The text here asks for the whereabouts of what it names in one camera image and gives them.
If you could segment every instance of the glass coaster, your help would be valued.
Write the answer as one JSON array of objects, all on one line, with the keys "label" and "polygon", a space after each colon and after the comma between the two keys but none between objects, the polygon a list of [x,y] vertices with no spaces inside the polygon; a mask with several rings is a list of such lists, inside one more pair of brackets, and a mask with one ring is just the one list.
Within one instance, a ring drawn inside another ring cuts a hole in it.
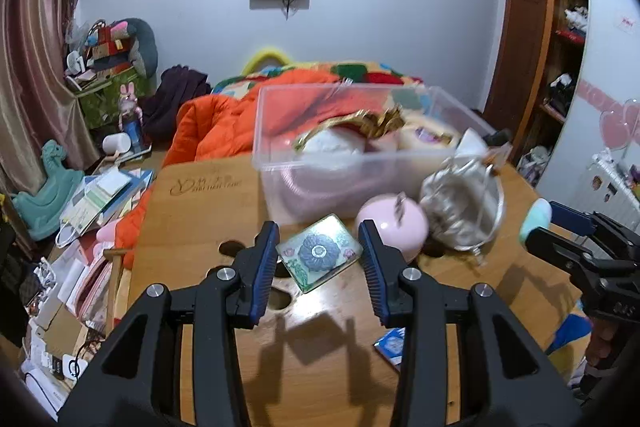
[{"label": "glass coaster", "polygon": [[362,247],[335,214],[323,217],[276,250],[302,293],[308,293],[357,261]]}]

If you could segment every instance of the mint green object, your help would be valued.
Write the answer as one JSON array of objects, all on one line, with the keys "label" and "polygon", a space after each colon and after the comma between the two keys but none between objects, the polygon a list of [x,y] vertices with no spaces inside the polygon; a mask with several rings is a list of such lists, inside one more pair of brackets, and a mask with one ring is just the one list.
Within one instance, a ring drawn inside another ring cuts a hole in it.
[{"label": "mint green object", "polygon": [[551,205],[545,199],[540,198],[531,205],[531,208],[527,213],[527,217],[525,217],[524,221],[522,222],[520,233],[518,234],[520,244],[524,247],[524,244],[527,240],[527,237],[529,237],[529,233],[531,232],[531,230],[536,229],[537,227],[548,229],[550,224]]},{"label": "mint green object", "polygon": [[60,214],[84,178],[84,172],[62,166],[66,151],[55,140],[44,144],[40,157],[47,173],[46,183],[35,196],[20,192],[12,198],[34,241],[44,239],[60,228]]}]

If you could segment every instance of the teal rocking horse toy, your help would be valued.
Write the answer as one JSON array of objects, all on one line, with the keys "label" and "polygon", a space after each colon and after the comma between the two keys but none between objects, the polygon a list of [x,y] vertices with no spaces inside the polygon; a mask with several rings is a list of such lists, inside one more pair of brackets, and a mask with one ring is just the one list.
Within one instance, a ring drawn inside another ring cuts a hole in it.
[{"label": "teal rocking horse toy", "polygon": [[35,196],[20,192],[12,198],[34,241],[44,239],[60,228],[60,214],[84,177],[84,172],[62,166],[66,151],[55,140],[44,144],[40,157],[47,182]]}]

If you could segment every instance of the small blue card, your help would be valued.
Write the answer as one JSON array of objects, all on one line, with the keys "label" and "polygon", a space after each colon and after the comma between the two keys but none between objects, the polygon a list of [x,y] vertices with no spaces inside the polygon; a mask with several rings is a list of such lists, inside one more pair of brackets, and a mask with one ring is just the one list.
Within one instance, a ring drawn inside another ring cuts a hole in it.
[{"label": "small blue card", "polygon": [[393,367],[400,371],[402,348],[404,347],[404,328],[394,328],[385,333],[373,346]]}]

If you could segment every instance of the white radiator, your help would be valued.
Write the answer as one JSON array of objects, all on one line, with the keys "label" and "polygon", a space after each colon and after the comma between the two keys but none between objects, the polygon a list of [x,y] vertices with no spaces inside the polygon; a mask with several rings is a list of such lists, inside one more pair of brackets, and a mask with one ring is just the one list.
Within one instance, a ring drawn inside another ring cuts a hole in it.
[{"label": "white radiator", "polygon": [[[581,212],[599,212],[631,230],[640,225],[640,203],[605,153],[593,156],[593,162],[578,181],[569,206]],[[607,256],[589,240],[584,246],[596,257]]]}]

